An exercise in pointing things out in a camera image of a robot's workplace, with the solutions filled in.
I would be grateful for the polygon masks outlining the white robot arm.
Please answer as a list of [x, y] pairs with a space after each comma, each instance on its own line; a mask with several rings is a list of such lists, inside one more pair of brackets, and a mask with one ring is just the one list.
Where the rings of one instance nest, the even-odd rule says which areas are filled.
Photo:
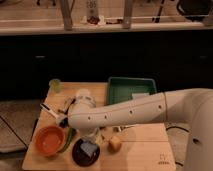
[[184, 171], [213, 171], [213, 89], [167, 91], [95, 108], [82, 98], [68, 115], [68, 123], [86, 134], [98, 127], [162, 122], [190, 127]]

